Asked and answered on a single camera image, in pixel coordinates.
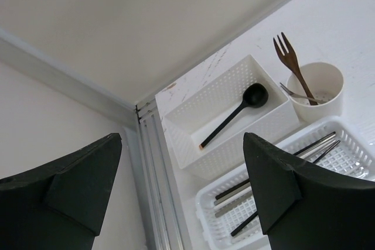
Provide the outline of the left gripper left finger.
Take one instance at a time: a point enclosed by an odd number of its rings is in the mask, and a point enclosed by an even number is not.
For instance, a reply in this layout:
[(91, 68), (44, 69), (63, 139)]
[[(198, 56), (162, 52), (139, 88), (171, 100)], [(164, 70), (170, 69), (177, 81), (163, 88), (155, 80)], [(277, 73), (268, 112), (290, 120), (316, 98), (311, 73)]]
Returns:
[(1, 249), (91, 249), (100, 235), (122, 152), (111, 133), (1, 179)]

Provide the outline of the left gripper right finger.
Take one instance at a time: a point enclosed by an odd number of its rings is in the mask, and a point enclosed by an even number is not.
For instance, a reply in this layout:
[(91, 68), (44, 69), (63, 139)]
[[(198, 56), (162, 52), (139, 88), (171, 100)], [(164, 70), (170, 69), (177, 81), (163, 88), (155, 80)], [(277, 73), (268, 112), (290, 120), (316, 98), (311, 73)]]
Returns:
[(243, 137), (261, 229), (272, 249), (373, 249), (374, 183)]

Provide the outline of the black thin chopstick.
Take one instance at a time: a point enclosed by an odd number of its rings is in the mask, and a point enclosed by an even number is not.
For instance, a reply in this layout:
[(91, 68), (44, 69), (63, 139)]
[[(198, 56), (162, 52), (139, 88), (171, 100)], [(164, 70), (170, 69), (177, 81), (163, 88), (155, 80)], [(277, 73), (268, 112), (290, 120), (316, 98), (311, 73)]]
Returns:
[[(323, 159), (331, 150), (333, 150), (340, 141), (334, 141), (328, 148), (319, 155), (312, 163), (317, 164), (321, 159)], [(237, 228), (235, 228), (230, 235), (232, 237), (237, 236), (250, 222), (252, 222), (258, 216), (258, 211), (255, 211), (252, 215), (250, 215), (245, 221), (243, 221)]]

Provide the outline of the silver metal chopstick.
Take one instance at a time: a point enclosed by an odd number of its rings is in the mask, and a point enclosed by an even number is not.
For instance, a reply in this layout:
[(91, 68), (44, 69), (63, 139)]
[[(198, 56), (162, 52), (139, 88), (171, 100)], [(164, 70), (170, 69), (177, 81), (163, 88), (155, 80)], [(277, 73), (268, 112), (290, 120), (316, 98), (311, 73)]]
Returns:
[[(328, 146), (330, 146), (332, 143), (334, 143), (335, 136), (324, 143), (321, 143), (317, 148), (312, 149), (310, 152), (305, 154), (302, 157), (299, 157), (303, 160), (309, 160), (312, 157), (323, 153)], [(234, 207), (239, 206), (242, 202), (244, 202), (246, 199), (249, 199), (253, 195), (253, 191), (251, 188), (251, 184), (246, 184), (240, 189), (240, 192), (236, 193), (234, 196), (228, 198), (227, 200), (223, 201), (222, 203), (218, 204), (217, 206), (214, 205), (214, 217), (219, 218), (223, 215), (225, 215), (227, 212), (231, 211)]]

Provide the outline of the small silver fork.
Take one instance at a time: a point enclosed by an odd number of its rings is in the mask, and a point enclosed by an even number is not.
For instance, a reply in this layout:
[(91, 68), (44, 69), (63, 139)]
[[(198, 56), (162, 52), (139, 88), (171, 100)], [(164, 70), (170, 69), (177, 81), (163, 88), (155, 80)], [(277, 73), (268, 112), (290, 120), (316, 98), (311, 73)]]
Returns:
[(306, 99), (306, 100), (309, 100), (309, 101), (313, 101), (313, 102), (316, 102), (318, 104), (324, 104), (328, 101), (325, 101), (325, 100), (319, 100), (319, 99), (316, 99), (316, 98), (311, 98), (311, 97), (308, 97), (308, 96), (305, 96), (305, 95), (300, 95), (300, 94), (297, 94), (293, 91), (291, 91), (289, 88), (287, 88), (285, 85), (283, 85), (283, 83), (280, 83), (280, 86), (281, 88), (291, 97), (293, 98), (301, 98), (301, 99)]

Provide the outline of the black spoon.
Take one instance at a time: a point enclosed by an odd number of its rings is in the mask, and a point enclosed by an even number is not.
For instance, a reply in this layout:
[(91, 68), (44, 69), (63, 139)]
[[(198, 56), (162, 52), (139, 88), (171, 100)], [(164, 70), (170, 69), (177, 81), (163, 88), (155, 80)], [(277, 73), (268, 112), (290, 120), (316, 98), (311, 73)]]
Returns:
[(245, 108), (260, 108), (268, 101), (268, 91), (260, 83), (250, 85), (243, 92), (240, 105), (199, 145), (199, 149), (205, 148)]

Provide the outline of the brown wooden fork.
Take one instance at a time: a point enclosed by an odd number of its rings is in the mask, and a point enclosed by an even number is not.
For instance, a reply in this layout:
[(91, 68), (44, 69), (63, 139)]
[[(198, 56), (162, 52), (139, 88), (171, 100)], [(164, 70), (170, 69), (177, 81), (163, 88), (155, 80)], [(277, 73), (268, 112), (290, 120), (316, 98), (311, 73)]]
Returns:
[(285, 33), (281, 32), (281, 36), (277, 35), (277, 39), (278, 43), (276, 39), (273, 38), (273, 44), (280, 61), (295, 75), (304, 89), (307, 97), (313, 98), (313, 95), (301, 73), (295, 50), (290, 44)]

